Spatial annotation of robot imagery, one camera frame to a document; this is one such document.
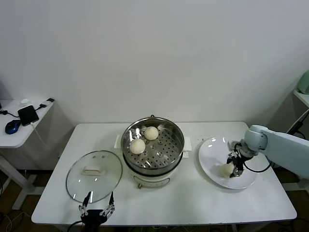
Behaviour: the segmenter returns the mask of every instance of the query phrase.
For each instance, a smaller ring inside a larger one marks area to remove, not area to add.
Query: table leg
[[[231,227],[232,227],[232,232],[238,232],[235,224],[231,224]]]
[[[258,232],[260,229],[262,229],[264,226],[268,224],[269,222],[248,224],[243,229],[241,229],[239,232]]]
[[[2,192],[5,191],[6,187],[8,187],[9,183],[10,183],[11,179],[7,178],[6,181],[4,182],[3,186],[2,186]]]
[[[12,206],[13,210],[20,209],[27,195],[41,195],[44,187],[34,187],[33,182],[36,175],[31,175],[29,179],[23,177],[3,156],[0,156],[0,170],[2,170],[11,180],[17,183],[21,192]]]

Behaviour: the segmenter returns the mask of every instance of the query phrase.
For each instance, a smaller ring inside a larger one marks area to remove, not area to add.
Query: metal rim
[[[143,136],[144,130],[149,126],[157,127],[158,139],[147,140]],[[129,143],[137,138],[145,141],[146,150],[135,155],[130,152]],[[143,176],[160,176],[173,170],[183,157],[183,146],[184,136],[181,129],[174,122],[153,115],[129,125],[121,138],[126,165]]]
[[[137,173],[137,174],[139,174],[139,175],[147,176],[147,177],[158,177],[158,176],[166,175],[166,174],[170,173],[171,171],[173,171],[175,168],[177,168],[178,165],[180,164],[180,161],[182,161],[182,159],[183,159],[183,152],[182,152],[181,157],[179,158],[178,163],[177,163],[172,169],[168,170],[167,172],[164,172],[164,173],[161,173],[161,174],[144,174],[144,173],[140,173],[139,171],[133,169],[133,168],[128,164],[128,162],[127,162],[127,160],[126,160],[124,154],[122,154],[122,155],[123,155],[123,158],[124,158],[124,161],[125,161],[126,165],[127,165],[133,172],[135,172],[135,173]]]
[[[83,155],[83,156],[80,157],[77,161],[75,161],[74,164],[70,167],[70,170],[68,171],[68,174],[67,174],[67,177],[66,177],[66,183],[65,183],[65,184],[66,184],[67,193],[68,193],[68,195],[69,195],[69,197],[70,197],[71,199],[73,199],[73,200],[75,200],[75,201],[77,201],[77,202],[83,203],[82,201],[78,201],[78,200],[74,199],[74,198],[70,195],[70,193],[69,193],[68,186],[67,186],[67,181],[68,181],[68,176],[69,176],[69,173],[70,173],[71,169],[72,169],[72,168],[74,167],[74,165],[75,165],[79,160],[81,160],[83,157],[85,157],[85,156],[87,156],[87,155],[89,155],[89,154],[92,154],[92,153],[94,153],[94,152],[100,152],[100,151],[111,153],[111,154],[113,154],[114,156],[117,157],[117,159],[118,159],[119,162],[120,162],[121,173],[120,173],[119,180],[118,180],[117,184],[115,185],[115,187],[114,187],[105,197],[103,197],[103,198],[101,198],[101,199],[99,199],[99,200],[97,200],[97,201],[94,201],[94,202],[92,202],[92,203],[99,202],[99,201],[103,200],[104,198],[106,198],[107,196],[109,196],[109,195],[115,190],[115,188],[118,186],[118,184],[119,184],[119,182],[120,182],[120,180],[121,180],[122,174],[123,174],[123,166],[122,166],[122,162],[121,162],[120,158],[119,158],[115,153],[113,153],[113,152],[111,152],[111,151],[107,151],[107,150],[92,151],[92,152],[89,152],[89,153]]]

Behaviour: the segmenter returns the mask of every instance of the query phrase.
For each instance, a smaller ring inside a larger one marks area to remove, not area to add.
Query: smartphone
[[[39,116],[35,112],[35,109],[33,108],[33,105],[29,105],[25,108],[22,108],[17,111],[21,124],[23,126],[29,125],[31,122],[36,122],[39,120]]]

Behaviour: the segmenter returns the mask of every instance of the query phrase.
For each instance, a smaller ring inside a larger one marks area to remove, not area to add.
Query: white wall
[[[307,0],[7,0],[0,78],[73,124],[267,124],[309,69]]]

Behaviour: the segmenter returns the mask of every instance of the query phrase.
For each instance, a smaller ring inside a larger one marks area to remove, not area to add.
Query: computer mouse
[[[20,126],[20,120],[12,120],[8,122],[5,126],[5,133],[7,134],[14,134],[18,131],[18,128]]]

